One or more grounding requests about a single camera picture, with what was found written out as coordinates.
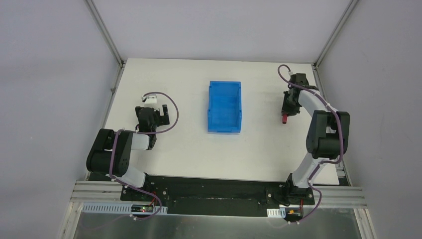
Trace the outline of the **red handled screwdriver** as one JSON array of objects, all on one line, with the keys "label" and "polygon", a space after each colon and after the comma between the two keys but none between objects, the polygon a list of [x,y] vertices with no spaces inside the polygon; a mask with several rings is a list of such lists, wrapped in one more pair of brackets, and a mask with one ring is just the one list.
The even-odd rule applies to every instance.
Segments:
[{"label": "red handled screwdriver", "polygon": [[287,115],[282,115],[282,124],[286,124],[287,123],[287,119],[288,119],[288,116]]}]

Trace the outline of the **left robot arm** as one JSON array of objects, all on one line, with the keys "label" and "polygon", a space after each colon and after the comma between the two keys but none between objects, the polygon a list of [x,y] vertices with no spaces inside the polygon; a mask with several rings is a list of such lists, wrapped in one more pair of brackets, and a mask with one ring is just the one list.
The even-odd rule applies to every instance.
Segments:
[{"label": "left robot arm", "polygon": [[162,109],[163,114],[159,108],[135,107],[138,119],[136,129],[140,134],[130,130],[116,132],[113,129],[100,129],[87,157],[87,170],[112,175],[124,183],[142,188],[147,174],[130,164],[131,153],[154,147],[157,140],[154,132],[158,127],[170,124],[168,106],[163,105]]}]

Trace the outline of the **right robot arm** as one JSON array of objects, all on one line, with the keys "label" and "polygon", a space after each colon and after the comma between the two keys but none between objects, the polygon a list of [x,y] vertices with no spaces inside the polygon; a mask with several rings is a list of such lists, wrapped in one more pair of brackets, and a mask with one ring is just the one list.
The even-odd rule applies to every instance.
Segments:
[{"label": "right robot arm", "polygon": [[299,167],[289,174],[280,191],[280,204],[314,204],[312,185],[327,164],[335,164],[347,150],[350,115],[332,108],[309,84],[304,73],[291,73],[284,92],[282,123],[304,108],[312,117],[306,136],[307,153]]}]

